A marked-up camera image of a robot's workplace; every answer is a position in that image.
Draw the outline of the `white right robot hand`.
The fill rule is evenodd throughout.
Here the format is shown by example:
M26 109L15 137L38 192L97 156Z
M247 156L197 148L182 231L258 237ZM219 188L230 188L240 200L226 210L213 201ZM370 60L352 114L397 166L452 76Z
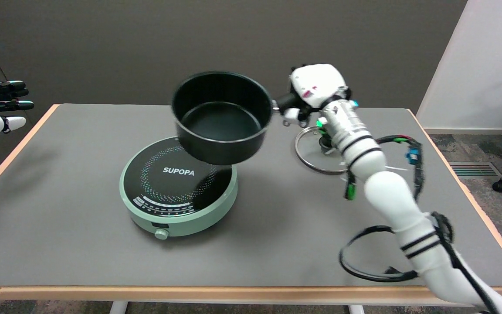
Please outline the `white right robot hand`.
M333 101L350 100L352 91L342 74L331 64L311 64L292 68L289 92L276 100L283 123L306 127L309 116Z

